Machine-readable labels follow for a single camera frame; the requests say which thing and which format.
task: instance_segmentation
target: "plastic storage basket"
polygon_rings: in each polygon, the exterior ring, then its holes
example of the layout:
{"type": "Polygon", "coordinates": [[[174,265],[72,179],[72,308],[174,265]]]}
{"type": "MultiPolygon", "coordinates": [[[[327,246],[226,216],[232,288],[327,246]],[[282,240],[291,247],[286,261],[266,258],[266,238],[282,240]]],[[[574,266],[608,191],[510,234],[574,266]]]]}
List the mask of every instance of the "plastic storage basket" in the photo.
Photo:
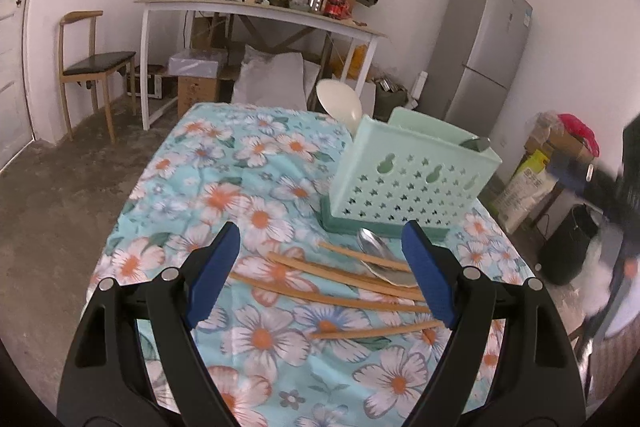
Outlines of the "plastic storage basket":
{"type": "Polygon", "coordinates": [[[404,224],[415,219],[432,241],[442,240],[502,162],[491,149],[479,153],[459,146],[474,137],[401,107],[388,123],[364,116],[322,198],[322,226],[400,237],[404,224]]]}

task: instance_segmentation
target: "wooden chair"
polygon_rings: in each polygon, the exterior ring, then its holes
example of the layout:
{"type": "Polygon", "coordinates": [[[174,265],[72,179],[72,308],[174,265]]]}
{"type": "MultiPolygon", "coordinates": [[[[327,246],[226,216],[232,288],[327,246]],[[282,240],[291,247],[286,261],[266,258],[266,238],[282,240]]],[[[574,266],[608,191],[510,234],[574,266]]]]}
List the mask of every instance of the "wooden chair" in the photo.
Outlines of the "wooden chair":
{"type": "Polygon", "coordinates": [[[114,52],[114,53],[98,53],[95,52],[95,23],[96,19],[103,14],[102,10],[70,12],[60,19],[60,33],[58,36],[58,80],[60,81],[60,95],[62,97],[62,108],[65,112],[66,130],[69,140],[73,140],[71,129],[71,121],[69,120],[69,110],[66,105],[65,84],[67,82],[87,82],[91,84],[91,101],[94,106],[94,114],[98,111],[98,94],[96,83],[102,81],[102,92],[104,93],[104,112],[107,117],[107,127],[111,143],[116,142],[115,131],[113,130],[113,119],[111,118],[111,102],[109,99],[109,83],[107,81],[110,74],[126,67],[129,63],[129,80],[131,91],[131,105],[133,114],[136,113],[136,52],[114,52]],[[89,28],[89,57],[85,60],[77,62],[73,66],[65,69],[64,67],[64,42],[65,42],[65,26],[75,22],[91,19],[89,28]]]}

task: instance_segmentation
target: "wooden tabletop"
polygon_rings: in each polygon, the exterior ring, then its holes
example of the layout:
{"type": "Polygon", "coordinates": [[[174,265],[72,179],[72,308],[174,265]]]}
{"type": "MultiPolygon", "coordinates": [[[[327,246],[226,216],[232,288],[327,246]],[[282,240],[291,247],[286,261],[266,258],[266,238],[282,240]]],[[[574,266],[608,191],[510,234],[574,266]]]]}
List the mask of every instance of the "wooden tabletop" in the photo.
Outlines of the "wooden tabletop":
{"type": "Polygon", "coordinates": [[[241,3],[240,1],[227,1],[227,0],[137,0],[136,3],[140,3],[140,4],[165,4],[165,3],[181,3],[181,2],[185,2],[185,3],[200,3],[200,4],[209,4],[211,5],[211,12],[215,12],[216,8],[215,6],[218,5],[235,5],[235,6],[242,6],[244,9],[254,9],[256,11],[256,16],[260,16],[260,11],[261,10],[268,10],[268,11],[277,11],[277,12],[285,12],[288,14],[295,14],[297,16],[300,16],[301,18],[309,18],[309,19],[318,19],[318,20],[322,20],[323,22],[331,22],[334,23],[336,25],[341,25],[341,26],[345,26],[347,28],[352,28],[355,30],[359,30],[362,31],[363,33],[368,33],[370,35],[374,35],[377,37],[386,37],[386,35],[384,33],[378,32],[373,30],[372,28],[368,27],[368,26],[358,26],[356,23],[353,22],[352,19],[346,19],[346,20],[337,20],[337,19],[331,19],[329,17],[325,17],[323,15],[317,14],[317,13],[312,13],[312,12],[303,12],[303,11],[299,11],[299,10],[292,10],[290,8],[281,8],[279,6],[271,6],[271,5],[263,5],[263,4],[256,4],[256,3],[246,3],[243,2],[241,3]]]}

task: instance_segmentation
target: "metal screw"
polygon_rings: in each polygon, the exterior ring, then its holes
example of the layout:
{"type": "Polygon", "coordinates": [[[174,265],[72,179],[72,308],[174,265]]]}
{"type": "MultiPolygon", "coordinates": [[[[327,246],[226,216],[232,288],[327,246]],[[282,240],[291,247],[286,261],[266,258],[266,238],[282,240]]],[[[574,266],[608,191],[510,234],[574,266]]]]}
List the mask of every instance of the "metal screw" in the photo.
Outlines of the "metal screw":
{"type": "Polygon", "coordinates": [[[543,284],[540,279],[529,279],[527,284],[529,285],[529,288],[535,292],[539,292],[543,288],[543,284]]]}
{"type": "Polygon", "coordinates": [[[102,290],[103,292],[110,290],[111,288],[113,288],[113,279],[111,277],[107,277],[107,279],[102,279],[98,284],[98,288],[100,288],[100,290],[102,290]]]}
{"type": "Polygon", "coordinates": [[[177,268],[167,268],[166,270],[164,270],[161,274],[160,277],[162,277],[163,281],[172,281],[174,279],[176,279],[178,277],[178,275],[180,275],[180,272],[178,272],[177,268]]]}
{"type": "Polygon", "coordinates": [[[467,266],[464,270],[462,270],[462,275],[464,275],[467,279],[475,281],[480,279],[480,270],[473,266],[467,266]]]}

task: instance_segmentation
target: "basket hole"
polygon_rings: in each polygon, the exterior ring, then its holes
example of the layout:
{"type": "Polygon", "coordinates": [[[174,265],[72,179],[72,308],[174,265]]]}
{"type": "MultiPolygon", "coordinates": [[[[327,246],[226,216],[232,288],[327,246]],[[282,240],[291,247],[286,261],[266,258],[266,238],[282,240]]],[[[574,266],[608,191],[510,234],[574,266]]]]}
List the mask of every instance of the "basket hole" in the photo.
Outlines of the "basket hole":
{"type": "Polygon", "coordinates": [[[471,187],[473,187],[476,184],[477,180],[478,180],[478,175],[476,174],[473,178],[471,178],[468,182],[466,182],[463,188],[465,190],[471,190],[471,187]]]}
{"type": "Polygon", "coordinates": [[[436,181],[438,181],[438,179],[440,179],[441,171],[442,171],[442,165],[438,165],[435,169],[433,169],[433,172],[427,175],[427,177],[425,178],[425,181],[427,183],[435,183],[436,181]]]}
{"type": "Polygon", "coordinates": [[[386,158],[378,164],[378,172],[380,174],[388,174],[394,169],[395,154],[387,154],[386,158]]]}

